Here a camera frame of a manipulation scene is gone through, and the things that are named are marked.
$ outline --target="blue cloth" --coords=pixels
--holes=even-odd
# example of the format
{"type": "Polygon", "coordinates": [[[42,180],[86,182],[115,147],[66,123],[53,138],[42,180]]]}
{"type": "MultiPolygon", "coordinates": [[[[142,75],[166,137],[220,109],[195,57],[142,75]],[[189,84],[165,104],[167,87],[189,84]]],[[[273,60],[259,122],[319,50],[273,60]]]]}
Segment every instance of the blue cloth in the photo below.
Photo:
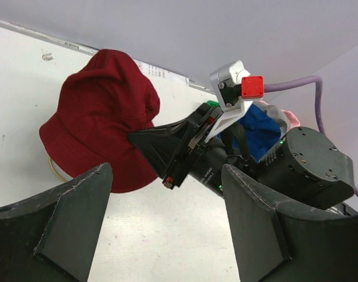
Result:
{"type": "Polygon", "coordinates": [[[279,125],[256,105],[249,108],[245,116],[239,119],[239,123],[245,129],[249,152],[256,161],[280,139],[279,125]]]}

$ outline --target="white wall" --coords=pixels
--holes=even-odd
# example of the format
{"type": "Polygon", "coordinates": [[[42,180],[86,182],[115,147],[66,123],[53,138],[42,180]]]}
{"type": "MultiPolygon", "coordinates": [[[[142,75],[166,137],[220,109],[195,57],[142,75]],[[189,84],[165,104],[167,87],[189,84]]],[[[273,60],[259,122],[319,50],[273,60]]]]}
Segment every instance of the white wall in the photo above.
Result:
{"type": "MultiPolygon", "coordinates": [[[[358,186],[358,46],[324,66],[322,116],[328,137],[354,161],[358,186]]],[[[295,112],[302,123],[317,129],[314,118],[314,85],[279,95],[272,103],[295,112]]],[[[358,209],[358,199],[349,203],[358,209]]]]}
{"type": "Polygon", "coordinates": [[[203,85],[238,59],[268,82],[305,76],[358,45],[358,0],[0,0],[0,19],[203,85]]]}

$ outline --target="pink cloth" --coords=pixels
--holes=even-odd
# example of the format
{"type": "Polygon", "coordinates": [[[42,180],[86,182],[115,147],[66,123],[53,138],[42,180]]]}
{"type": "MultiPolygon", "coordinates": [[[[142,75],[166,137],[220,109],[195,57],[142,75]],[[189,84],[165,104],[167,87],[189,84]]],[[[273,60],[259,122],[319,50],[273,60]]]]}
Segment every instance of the pink cloth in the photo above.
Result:
{"type": "MultiPolygon", "coordinates": [[[[264,103],[265,105],[268,105],[268,103],[266,103],[265,101],[261,100],[261,103],[264,103]]],[[[294,127],[299,127],[300,126],[300,121],[298,120],[298,118],[296,117],[296,115],[294,115],[293,112],[289,111],[289,110],[281,110],[289,119],[290,121],[290,129],[294,128],[294,127]]]]}

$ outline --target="hat brim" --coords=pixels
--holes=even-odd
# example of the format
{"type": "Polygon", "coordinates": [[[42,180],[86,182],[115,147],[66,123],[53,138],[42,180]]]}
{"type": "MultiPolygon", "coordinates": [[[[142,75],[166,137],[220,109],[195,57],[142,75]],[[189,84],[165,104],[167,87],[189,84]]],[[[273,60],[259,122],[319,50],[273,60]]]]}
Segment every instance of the hat brim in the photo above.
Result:
{"type": "Polygon", "coordinates": [[[113,170],[111,188],[113,193],[138,190],[157,178],[150,167],[139,170],[137,167],[128,167],[128,164],[113,162],[96,154],[67,131],[57,113],[42,125],[39,135],[48,155],[71,177],[77,177],[101,163],[110,163],[113,170]],[[128,176],[129,173],[125,173],[125,168],[131,170],[132,173],[135,171],[138,176],[128,176]]]}

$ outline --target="scuff mark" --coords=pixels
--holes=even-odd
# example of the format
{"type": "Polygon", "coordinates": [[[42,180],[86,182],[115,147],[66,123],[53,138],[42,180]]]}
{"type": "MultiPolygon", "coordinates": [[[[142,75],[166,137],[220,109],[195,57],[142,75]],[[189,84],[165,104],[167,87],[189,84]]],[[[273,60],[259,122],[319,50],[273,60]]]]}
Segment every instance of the scuff mark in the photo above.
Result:
{"type": "Polygon", "coordinates": [[[53,60],[52,53],[43,54],[42,59],[45,62],[49,62],[49,61],[53,60]]]}

